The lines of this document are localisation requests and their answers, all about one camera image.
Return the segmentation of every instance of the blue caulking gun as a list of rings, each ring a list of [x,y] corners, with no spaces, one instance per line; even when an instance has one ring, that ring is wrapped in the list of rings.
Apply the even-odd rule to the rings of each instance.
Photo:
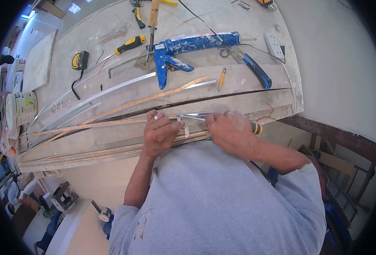
[[[166,39],[155,44],[153,51],[160,89],[164,89],[167,84],[167,65],[185,72],[194,70],[194,67],[172,57],[173,55],[206,48],[226,47],[226,45],[230,47],[240,45],[238,32],[217,33],[217,35],[223,42],[216,35],[202,34]]]

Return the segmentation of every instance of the gray t-shirt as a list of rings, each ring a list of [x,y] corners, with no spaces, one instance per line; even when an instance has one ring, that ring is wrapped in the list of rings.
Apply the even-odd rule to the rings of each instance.
[[[119,205],[109,254],[318,254],[326,233],[313,164],[276,187],[212,141],[164,152],[141,207]]]

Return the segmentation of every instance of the left hand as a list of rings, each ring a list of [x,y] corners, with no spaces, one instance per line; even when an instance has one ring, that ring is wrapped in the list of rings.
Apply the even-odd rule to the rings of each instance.
[[[164,113],[151,110],[147,113],[147,125],[144,128],[144,147],[141,153],[155,158],[161,152],[171,148],[172,142],[184,122],[171,122]]]

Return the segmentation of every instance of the tape measure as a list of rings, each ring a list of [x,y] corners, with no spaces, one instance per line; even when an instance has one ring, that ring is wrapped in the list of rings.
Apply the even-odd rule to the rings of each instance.
[[[79,52],[72,59],[72,68],[74,70],[86,69],[88,60],[89,53],[87,51]]]

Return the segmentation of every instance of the white board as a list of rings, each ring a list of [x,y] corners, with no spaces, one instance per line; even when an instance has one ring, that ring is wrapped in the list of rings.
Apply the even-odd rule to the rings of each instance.
[[[23,72],[23,92],[49,83],[50,63],[57,33],[58,29],[43,38],[29,52]]]

